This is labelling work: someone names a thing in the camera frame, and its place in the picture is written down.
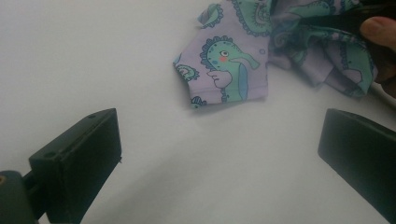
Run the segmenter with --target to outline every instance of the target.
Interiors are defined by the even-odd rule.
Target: fabric
[[[349,95],[367,93],[376,68],[365,43],[343,31],[299,24],[337,15],[357,0],[223,0],[198,18],[202,29],[174,61],[191,105],[244,101],[268,94],[267,64],[303,72]]]

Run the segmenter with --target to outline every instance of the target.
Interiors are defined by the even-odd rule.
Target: white surface
[[[394,100],[270,66],[267,99],[191,110],[172,61],[210,3],[1,1],[0,170],[116,107],[122,164],[83,223],[387,223],[317,150],[327,108],[396,130]]]

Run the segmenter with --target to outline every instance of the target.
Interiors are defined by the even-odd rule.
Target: fingernail
[[[366,35],[377,35],[382,30],[383,26],[376,20],[368,19],[361,25],[361,32]]]

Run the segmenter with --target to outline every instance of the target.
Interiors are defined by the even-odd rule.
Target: purple fabric
[[[188,82],[191,105],[219,104],[268,94],[267,63],[299,69],[313,85],[327,83],[350,96],[366,94],[376,76],[363,41],[299,19],[336,15],[354,0],[223,0],[198,18],[198,35],[175,60]]]

